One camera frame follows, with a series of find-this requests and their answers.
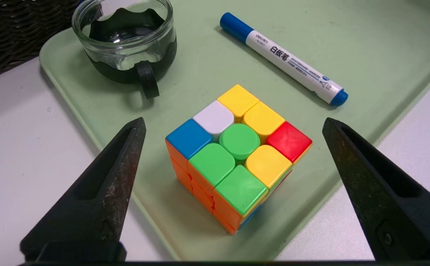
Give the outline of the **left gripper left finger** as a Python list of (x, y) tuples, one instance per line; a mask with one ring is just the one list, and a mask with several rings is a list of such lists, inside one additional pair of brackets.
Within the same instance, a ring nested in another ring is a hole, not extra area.
[(119, 241), (146, 136), (128, 122), (21, 240), (26, 261), (124, 261)]

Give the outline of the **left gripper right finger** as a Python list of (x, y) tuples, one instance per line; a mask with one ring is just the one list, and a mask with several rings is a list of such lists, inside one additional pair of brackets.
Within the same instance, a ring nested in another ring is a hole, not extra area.
[(322, 129), (374, 258), (430, 261), (430, 192), (345, 123)]

